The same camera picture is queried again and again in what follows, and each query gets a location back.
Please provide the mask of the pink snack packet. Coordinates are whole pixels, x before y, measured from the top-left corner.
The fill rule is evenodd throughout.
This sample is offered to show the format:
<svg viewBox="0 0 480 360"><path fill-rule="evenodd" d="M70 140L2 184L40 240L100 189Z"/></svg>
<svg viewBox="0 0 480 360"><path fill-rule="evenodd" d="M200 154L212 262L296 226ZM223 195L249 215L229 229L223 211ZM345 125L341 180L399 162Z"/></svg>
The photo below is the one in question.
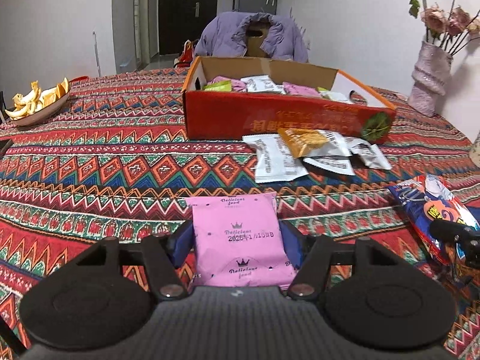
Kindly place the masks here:
<svg viewBox="0 0 480 360"><path fill-rule="evenodd" d="M285 289L295 277L277 217L277 194L189 197L195 286Z"/></svg>

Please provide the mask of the white snack packet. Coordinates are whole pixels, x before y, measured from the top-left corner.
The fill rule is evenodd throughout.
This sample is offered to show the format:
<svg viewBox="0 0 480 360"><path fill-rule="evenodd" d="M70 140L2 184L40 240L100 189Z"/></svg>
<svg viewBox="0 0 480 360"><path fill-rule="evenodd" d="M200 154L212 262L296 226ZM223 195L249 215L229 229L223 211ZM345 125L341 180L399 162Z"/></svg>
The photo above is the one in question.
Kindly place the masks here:
<svg viewBox="0 0 480 360"><path fill-rule="evenodd" d="M320 168L324 171L333 172L344 176L354 176L355 172L348 157L306 157L305 164Z"/></svg>
<svg viewBox="0 0 480 360"><path fill-rule="evenodd" d="M284 87L276 84L268 75L249 76L241 78L247 88L247 93L253 94L285 94Z"/></svg>

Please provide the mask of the blue red chip bag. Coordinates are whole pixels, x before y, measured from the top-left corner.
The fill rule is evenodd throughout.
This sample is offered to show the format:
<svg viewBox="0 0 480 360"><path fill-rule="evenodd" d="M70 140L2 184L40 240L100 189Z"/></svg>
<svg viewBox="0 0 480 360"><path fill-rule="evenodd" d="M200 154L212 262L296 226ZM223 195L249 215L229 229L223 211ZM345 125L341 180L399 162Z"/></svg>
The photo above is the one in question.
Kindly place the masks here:
<svg viewBox="0 0 480 360"><path fill-rule="evenodd" d="M479 269L454 262L450 248L430 234L430 225L435 219L466 224L479 231L479 221L473 212L454 196L443 179L425 174L392 185L388 189L431 258L446 267L451 279L459 285L471 282L478 284Z"/></svg>

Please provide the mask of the white speckled vase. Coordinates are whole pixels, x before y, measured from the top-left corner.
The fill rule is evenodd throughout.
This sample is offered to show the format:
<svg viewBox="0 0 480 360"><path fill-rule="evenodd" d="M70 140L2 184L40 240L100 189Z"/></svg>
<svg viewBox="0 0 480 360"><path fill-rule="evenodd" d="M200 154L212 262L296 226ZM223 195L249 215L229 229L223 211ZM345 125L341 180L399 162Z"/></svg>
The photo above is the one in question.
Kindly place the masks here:
<svg viewBox="0 0 480 360"><path fill-rule="evenodd" d="M480 167L480 140L477 139L469 150L469 158L477 166Z"/></svg>

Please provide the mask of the white packet left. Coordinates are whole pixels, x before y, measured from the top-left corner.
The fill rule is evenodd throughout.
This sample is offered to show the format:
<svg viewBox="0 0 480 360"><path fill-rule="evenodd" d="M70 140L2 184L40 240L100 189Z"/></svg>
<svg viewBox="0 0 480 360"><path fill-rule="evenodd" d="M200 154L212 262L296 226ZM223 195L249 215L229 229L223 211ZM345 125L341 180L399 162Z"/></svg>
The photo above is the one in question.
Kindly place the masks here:
<svg viewBox="0 0 480 360"><path fill-rule="evenodd" d="M308 175L304 164L293 156L279 134L247 135L242 141L256 150L257 184L290 182Z"/></svg>

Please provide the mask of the colourful patterned tablecloth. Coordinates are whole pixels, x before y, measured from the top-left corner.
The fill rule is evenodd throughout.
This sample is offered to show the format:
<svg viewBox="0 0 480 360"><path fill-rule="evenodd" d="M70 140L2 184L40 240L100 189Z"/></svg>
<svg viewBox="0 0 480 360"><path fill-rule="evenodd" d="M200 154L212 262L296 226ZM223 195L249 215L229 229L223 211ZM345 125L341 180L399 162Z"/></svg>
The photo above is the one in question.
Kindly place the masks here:
<svg viewBox="0 0 480 360"><path fill-rule="evenodd" d="M1 159L1 316L22 341L23 294L92 242L135 242L176 230L190 196L252 194L256 155L241 143L187 140L184 69L80 78L66 107L13 141ZM479 169L470 140L440 116L420 115L405 96L382 152L389 172L355 169L352 180L324 172L273 184L279 215L299 230L350 241L367 234L430 274L408 220L395 213L389 184L441 175L470 209L479 207Z"/></svg>

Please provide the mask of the golden cracker packet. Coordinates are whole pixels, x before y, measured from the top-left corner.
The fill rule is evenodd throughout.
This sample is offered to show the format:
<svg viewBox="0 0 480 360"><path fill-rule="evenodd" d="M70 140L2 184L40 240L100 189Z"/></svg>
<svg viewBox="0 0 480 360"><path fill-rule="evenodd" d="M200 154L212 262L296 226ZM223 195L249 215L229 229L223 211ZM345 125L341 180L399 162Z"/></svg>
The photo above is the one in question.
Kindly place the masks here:
<svg viewBox="0 0 480 360"><path fill-rule="evenodd" d="M311 157L315 150L320 150L329 142L323 133L313 129L279 128L278 134L294 158Z"/></svg>

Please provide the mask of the white grey crumpled packet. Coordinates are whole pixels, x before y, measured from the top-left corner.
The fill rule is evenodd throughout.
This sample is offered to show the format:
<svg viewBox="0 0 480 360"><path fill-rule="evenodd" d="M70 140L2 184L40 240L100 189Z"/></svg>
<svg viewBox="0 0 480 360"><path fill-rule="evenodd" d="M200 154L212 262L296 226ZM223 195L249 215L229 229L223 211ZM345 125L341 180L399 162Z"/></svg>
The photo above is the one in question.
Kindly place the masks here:
<svg viewBox="0 0 480 360"><path fill-rule="evenodd" d="M390 171L391 164L376 144L357 137L345 138L348 149L352 154L357 155L364 165L371 169Z"/></svg>

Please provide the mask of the orange cardboard box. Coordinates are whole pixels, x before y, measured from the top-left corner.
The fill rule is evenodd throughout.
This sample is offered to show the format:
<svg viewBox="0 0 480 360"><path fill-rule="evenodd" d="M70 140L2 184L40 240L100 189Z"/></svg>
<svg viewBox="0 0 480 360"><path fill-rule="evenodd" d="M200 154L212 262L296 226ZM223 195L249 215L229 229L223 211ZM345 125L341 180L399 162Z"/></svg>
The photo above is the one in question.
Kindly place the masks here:
<svg viewBox="0 0 480 360"><path fill-rule="evenodd" d="M358 94L364 103L346 104L319 95L206 91L215 77L239 80L267 76L342 95ZM244 135L281 128L323 129L373 143L385 141L396 107L371 87L342 70L267 58L197 57L182 88L187 136L191 140L239 140Z"/></svg>

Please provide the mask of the pink packet in box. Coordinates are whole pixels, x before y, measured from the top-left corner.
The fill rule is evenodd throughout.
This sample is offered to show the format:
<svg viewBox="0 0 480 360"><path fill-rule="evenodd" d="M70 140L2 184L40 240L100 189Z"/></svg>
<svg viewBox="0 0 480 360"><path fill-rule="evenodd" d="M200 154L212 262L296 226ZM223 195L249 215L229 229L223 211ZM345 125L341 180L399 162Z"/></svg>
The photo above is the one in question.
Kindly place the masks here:
<svg viewBox="0 0 480 360"><path fill-rule="evenodd" d="M304 85L296 85L289 82L284 82L282 85L285 93L291 96L303 96L310 98L321 97L321 94L316 88L311 88Z"/></svg>

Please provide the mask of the pink ribbed vase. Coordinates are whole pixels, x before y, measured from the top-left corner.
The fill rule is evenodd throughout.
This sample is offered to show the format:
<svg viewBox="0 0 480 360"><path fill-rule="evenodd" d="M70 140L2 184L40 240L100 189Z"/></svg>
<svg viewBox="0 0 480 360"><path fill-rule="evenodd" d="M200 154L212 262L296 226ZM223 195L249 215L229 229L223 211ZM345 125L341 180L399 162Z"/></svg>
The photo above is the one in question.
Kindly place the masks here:
<svg viewBox="0 0 480 360"><path fill-rule="evenodd" d="M412 71L413 87L408 105L424 116L433 116L438 99L446 93L453 57L445 50L422 41Z"/></svg>

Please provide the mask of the yellow green snack packet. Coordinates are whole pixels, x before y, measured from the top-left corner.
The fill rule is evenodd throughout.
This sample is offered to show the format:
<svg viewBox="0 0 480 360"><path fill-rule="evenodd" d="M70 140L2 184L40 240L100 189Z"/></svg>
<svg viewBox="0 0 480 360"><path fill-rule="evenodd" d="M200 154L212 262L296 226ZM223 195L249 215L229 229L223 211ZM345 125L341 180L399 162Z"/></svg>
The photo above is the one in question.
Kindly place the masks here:
<svg viewBox="0 0 480 360"><path fill-rule="evenodd" d="M232 82L231 80L220 80L217 82L206 84L202 90L208 92L231 92Z"/></svg>

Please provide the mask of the red bag on floor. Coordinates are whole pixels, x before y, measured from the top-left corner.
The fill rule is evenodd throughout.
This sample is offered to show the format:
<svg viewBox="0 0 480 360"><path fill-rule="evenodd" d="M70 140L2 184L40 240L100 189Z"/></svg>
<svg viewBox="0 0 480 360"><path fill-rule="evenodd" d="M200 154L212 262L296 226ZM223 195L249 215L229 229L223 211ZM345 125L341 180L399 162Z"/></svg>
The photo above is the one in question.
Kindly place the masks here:
<svg viewBox="0 0 480 360"><path fill-rule="evenodd" d="M188 68L189 66L191 66L191 63L194 60L194 49L198 41L198 39L194 41L187 40L184 43L182 53L179 55L178 58L174 59L174 68Z"/></svg>

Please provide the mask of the plate of orange peels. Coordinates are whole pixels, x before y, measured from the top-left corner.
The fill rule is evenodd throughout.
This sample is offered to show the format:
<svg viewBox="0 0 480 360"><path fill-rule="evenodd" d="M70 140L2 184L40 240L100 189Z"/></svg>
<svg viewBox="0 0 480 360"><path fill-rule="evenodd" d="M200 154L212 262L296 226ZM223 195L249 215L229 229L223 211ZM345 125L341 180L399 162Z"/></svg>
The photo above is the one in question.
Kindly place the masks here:
<svg viewBox="0 0 480 360"><path fill-rule="evenodd" d="M70 97L70 81L67 77L52 88L42 89L37 80L31 83L28 94L13 96L13 110L5 115L16 127L30 127L45 122L66 104Z"/></svg>

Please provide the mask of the pink dried roses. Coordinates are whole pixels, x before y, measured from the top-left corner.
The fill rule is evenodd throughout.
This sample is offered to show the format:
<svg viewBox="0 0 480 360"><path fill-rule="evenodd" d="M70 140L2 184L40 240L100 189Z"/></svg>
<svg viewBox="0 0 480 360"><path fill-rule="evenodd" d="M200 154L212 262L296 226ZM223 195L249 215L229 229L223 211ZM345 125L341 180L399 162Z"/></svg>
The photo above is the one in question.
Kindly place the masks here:
<svg viewBox="0 0 480 360"><path fill-rule="evenodd" d="M479 12L470 15L456 0L448 10L427 0L410 0L408 14L419 18L425 27L425 42L453 57L470 42L479 40Z"/></svg>

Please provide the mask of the purple puffer jacket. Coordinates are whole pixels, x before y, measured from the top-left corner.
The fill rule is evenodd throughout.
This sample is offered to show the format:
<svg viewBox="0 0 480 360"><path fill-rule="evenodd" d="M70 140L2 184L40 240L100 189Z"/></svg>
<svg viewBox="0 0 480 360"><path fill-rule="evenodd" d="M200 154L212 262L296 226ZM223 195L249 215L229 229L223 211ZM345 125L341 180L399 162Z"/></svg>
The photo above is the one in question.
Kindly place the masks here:
<svg viewBox="0 0 480 360"><path fill-rule="evenodd" d="M294 20L266 12L227 11L219 14L202 31L194 55L245 57L247 30L257 23L269 26L260 49L270 59L294 60L300 63L308 61L308 50L303 35Z"/></svg>

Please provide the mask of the brown chair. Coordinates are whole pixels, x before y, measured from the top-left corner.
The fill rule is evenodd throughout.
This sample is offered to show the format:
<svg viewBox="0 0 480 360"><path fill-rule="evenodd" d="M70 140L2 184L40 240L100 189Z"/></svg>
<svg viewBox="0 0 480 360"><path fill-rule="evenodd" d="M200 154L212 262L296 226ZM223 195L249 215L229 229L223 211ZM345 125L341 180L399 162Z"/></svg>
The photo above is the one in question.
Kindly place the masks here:
<svg viewBox="0 0 480 360"><path fill-rule="evenodd" d="M261 47L269 33L269 23L251 24L246 31L247 57L269 58Z"/></svg>

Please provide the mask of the dark entrance door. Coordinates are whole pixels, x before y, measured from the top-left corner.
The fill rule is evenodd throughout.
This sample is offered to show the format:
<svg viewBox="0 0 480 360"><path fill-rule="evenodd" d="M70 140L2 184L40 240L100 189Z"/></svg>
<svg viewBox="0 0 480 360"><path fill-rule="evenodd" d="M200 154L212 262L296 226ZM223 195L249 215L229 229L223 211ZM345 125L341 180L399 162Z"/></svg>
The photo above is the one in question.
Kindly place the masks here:
<svg viewBox="0 0 480 360"><path fill-rule="evenodd" d="M159 0L160 54L179 53L186 41L199 40L216 8L217 0Z"/></svg>

